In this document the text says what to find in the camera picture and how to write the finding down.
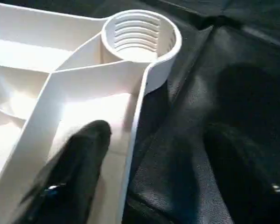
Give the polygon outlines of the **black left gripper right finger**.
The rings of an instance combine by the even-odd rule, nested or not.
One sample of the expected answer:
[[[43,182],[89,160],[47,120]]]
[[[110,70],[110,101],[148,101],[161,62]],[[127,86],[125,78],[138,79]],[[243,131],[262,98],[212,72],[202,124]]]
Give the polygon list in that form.
[[[207,126],[203,141],[233,222],[280,224],[280,163],[231,126]]]

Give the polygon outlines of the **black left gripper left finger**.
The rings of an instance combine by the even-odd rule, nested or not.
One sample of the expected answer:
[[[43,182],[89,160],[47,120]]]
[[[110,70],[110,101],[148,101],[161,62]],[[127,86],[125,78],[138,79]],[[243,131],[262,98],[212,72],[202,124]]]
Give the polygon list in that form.
[[[111,135],[104,120],[95,120],[71,135],[38,173],[12,223],[87,223]]]

